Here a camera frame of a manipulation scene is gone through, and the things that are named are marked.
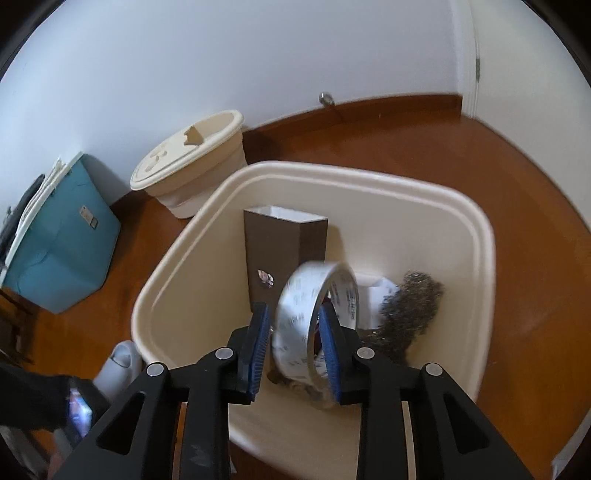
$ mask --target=plastic storage container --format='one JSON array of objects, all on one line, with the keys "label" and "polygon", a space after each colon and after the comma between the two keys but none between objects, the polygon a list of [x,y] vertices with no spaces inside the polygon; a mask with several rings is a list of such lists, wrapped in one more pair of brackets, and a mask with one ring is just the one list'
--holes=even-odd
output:
[{"label": "plastic storage container", "polygon": [[119,235],[81,158],[56,162],[24,210],[0,273],[0,284],[52,313],[102,286]]},{"label": "plastic storage container", "polygon": [[[466,196],[348,168],[262,162],[229,177],[175,241],[139,295],[132,335],[170,368],[226,345],[250,320],[243,210],[277,205],[329,219],[326,259],[400,282],[409,270],[446,287],[412,366],[440,363],[475,399],[492,327],[491,226]],[[355,479],[360,409],[318,410],[266,377],[251,406],[229,409],[230,438],[296,478]]]},{"label": "plastic storage container", "polygon": [[197,213],[213,191],[246,167],[237,110],[216,113],[167,138],[139,163],[129,182],[177,218]]}]

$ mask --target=white tape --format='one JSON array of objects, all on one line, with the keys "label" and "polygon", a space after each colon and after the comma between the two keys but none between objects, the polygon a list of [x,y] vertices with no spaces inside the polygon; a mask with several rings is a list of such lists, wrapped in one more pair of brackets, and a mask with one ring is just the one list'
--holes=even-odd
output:
[{"label": "white tape", "polygon": [[346,264],[307,262],[290,277],[281,293],[271,348],[283,376],[313,385],[327,386],[324,355],[314,355],[314,334],[320,305],[330,297],[339,323],[355,328],[359,316],[359,292]]}]

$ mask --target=cream plastic bin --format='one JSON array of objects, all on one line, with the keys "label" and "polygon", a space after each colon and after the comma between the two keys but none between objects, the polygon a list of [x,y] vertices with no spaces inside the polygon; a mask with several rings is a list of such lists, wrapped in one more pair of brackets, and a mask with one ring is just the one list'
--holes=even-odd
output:
[{"label": "cream plastic bin", "polygon": [[139,163],[131,189],[145,190],[177,218],[195,215],[221,182],[246,167],[243,121],[228,110],[175,133]]},{"label": "cream plastic bin", "polygon": [[[430,273],[446,293],[410,362],[440,363],[475,399],[492,328],[495,247],[466,196],[348,168],[262,162],[229,177],[191,220],[135,303],[132,335],[147,363],[191,364],[250,320],[243,210],[278,205],[329,218],[326,259],[400,281]],[[233,442],[297,478],[355,479],[357,407],[318,410],[266,377],[251,406],[230,406]]]}]

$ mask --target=phone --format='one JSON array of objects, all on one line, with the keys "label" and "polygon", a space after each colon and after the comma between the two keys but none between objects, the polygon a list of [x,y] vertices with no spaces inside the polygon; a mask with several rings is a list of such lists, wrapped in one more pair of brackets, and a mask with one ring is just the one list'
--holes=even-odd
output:
[{"label": "phone", "polygon": [[70,389],[70,421],[73,423],[80,437],[84,438],[92,427],[92,409],[82,398],[77,388]]},{"label": "phone", "polygon": [[72,448],[88,435],[108,408],[108,400],[90,380],[71,378],[68,417],[64,432]]}]

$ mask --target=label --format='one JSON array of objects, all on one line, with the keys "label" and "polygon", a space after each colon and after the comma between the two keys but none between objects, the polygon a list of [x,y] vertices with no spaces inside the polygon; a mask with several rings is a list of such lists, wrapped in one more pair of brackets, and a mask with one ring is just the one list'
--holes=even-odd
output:
[{"label": "label", "polygon": [[86,223],[88,223],[93,229],[96,229],[99,221],[94,215],[92,215],[92,212],[85,205],[80,208],[80,215],[86,220]]},{"label": "label", "polygon": [[345,264],[307,262],[290,277],[281,293],[271,336],[273,358],[284,377],[321,390],[326,385],[326,361],[315,354],[318,312],[326,296],[339,323],[355,328],[359,317],[359,292]]}]

